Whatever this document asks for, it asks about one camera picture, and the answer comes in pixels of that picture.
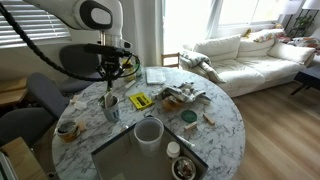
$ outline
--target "cable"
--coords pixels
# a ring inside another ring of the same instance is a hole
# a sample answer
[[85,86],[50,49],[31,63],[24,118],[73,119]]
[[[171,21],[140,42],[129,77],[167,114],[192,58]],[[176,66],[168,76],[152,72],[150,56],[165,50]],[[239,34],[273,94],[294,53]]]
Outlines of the cable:
[[[84,80],[84,81],[91,81],[91,82],[99,82],[99,81],[111,81],[111,78],[90,78],[90,77],[84,77],[84,76],[80,76],[77,74],[72,73],[69,70],[66,70],[62,67],[60,67],[59,65],[57,65],[56,63],[54,63],[53,61],[51,61],[46,55],[44,55],[41,50],[33,43],[33,41],[28,37],[28,35],[22,30],[22,28],[20,27],[20,25],[15,21],[14,17],[7,11],[7,9],[4,7],[4,5],[0,2],[0,12],[3,15],[3,17],[7,20],[7,22],[12,26],[12,28],[15,30],[15,32],[20,35],[20,38],[28,45],[28,47],[33,50],[33,52],[40,57],[41,60],[43,60],[44,62],[46,62],[49,66],[53,67],[55,70],[66,74],[70,77],[73,77],[75,79],[79,79],[79,80]],[[137,56],[134,56],[136,58],[136,61],[139,62],[139,66],[140,67],[140,61],[137,58]]]

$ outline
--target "round table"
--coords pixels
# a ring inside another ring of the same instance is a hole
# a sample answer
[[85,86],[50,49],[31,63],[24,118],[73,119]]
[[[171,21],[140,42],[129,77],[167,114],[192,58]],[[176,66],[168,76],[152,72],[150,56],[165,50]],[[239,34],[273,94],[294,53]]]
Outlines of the round table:
[[[94,83],[80,95],[79,101],[87,108],[77,110],[70,104],[63,112],[58,125],[67,120],[83,120],[87,131],[71,143],[64,143],[58,136],[52,142],[53,161],[60,179],[99,179],[91,158],[91,152],[121,132],[123,127],[131,126],[152,115],[160,119],[176,135],[182,136],[196,146],[192,150],[209,166],[205,179],[231,179],[237,171],[244,153],[245,130],[242,117],[230,97],[211,81],[179,69],[152,67],[160,69],[166,77],[165,85],[179,86],[184,82],[194,82],[194,88],[203,90],[211,99],[209,105],[198,100],[186,103],[183,108],[166,112],[160,100],[142,111],[136,110],[128,96],[144,92],[152,97],[163,85],[147,85],[145,73],[136,79],[129,89],[123,79],[114,81],[112,92],[120,98],[119,110],[121,120],[117,123],[107,121],[98,99],[105,94],[107,83]],[[197,113],[197,128],[185,131],[187,122],[181,120],[181,113],[186,110]],[[202,118],[208,113],[216,121],[212,126]]]

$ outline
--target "dark gray chair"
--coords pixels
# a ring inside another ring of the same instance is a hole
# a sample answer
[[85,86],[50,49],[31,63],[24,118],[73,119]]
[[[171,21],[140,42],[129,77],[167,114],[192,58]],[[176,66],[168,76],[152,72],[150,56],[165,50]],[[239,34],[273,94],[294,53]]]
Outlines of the dark gray chair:
[[[75,74],[91,78],[100,78],[96,71],[99,65],[99,56],[84,51],[85,44],[73,44],[63,47],[59,52],[62,66]],[[58,84],[61,92],[65,94],[76,94],[93,82],[82,81],[68,77],[65,81]]]
[[0,118],[0,146],[22,137],[31,148],[50,129],[55,119],[43,108],[12,110]]
[[68,106],[70,99],[64,97],[57,85],[41,73],[33,73],[27,79],[28,92],[57,120]]

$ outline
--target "side table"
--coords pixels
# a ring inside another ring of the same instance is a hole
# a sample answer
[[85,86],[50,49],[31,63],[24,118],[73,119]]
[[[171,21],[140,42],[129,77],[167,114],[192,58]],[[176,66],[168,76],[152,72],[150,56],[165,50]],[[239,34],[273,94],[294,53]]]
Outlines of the side table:
[[320,65],[299,71],[294,80],[301,82],[302,85],[291,93],[292,96],[305,87],[307,89],[313,87],[320,90]]

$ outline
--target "white cup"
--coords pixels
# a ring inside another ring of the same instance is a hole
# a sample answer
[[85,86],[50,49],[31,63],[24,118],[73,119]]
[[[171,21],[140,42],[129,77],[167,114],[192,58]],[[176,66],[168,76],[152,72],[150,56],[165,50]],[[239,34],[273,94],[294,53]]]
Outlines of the white cup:
[[106,118],[111,122],[117,122],[120,120],[120,113],[119,113],[119,98],[113,96],[113,105],[110,107],[102,107],[102,111]]
[[143,155],[153,157],[159,152],[163,131],[163,123],[153,117],[146,117],[135,125],[134,135]]

